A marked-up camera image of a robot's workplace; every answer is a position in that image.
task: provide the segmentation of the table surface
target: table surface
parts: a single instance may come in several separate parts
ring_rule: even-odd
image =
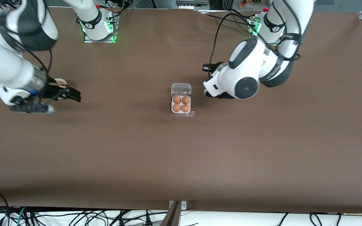
[[[51,12],[60,38],[50,75],[82,102],[54,103],[45,116],[0,100],[0,192],[10,205],[164,209],[182,199],[196,210],[362,212],[355,13],[314,14],[287,83],[220,100],[204,96],[201,71],[218,19],[133,10],[117,43],[95,44],[82,43],[72,9]],[[224,25],[213,62],[247,37],[244,25]],[[195,117],[171,117],[172,83],[192,85]]]

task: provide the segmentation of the brown table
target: brown table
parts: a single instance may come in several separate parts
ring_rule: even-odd
[[[283,86],[219,100],[203,95],[201,71],[218,19],[134,10],[117,43],[94,44],[82,43],[71,9],[51,12],[60,38],[50,75],[72,80],[83,99],[48,116],[0,100],[0,192],[10,205],[166,209],[182,199],[201,210],[362,212],[356,14],[316,13]],[[224,24],[213,62],[247,35]],[[171,117],[176,82],[193,86],[195,117]]]

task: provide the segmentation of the brown egg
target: brown egg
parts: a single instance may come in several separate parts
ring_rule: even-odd
[[[174,96],[173,97],[173,102],[176,103],[176,104],[181,103],[181,97],[180,96]]]
[[[188,111],[189,111],[189,106],[188,106],[188,105],[183,105],[182,108],[181,108],[181,110],[182,110],[183,112],[188,112]]]
[[[174,106],[173,106],[173,111],[174,112],[179,112],[181,110],[181,105],[179,105],[179,104],[175,104]]]
[[[189,102],[190,102],[190,99],[189,99],[188,96],[184,96],[184,97],[182,98],[182,103],[183,103],[183,104],[187,105],[187,104],[189,104]]]

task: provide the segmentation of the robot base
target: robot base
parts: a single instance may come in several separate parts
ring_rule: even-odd
[[[107,37],[105,37],[102,40],[92,40],[89,38],[86,34],[83,39],[84,43],[116,43],[117,41],[117,31],[118,31],[118,23],[119,23],[119,16],[117,16],[117,13],[113,13],[112,16],[114,17],[109,21],[112,24],[107,24],[108,29],[112,30],[112,33],[110,33]]]

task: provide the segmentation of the clear plastic egg carton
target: clear plastic egg carton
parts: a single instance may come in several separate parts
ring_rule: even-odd
[[[188,83],[173,83],[171,85],[171,112],[174,116],[195,116],[195,111],[191,110],[191,94],[192,86]]]

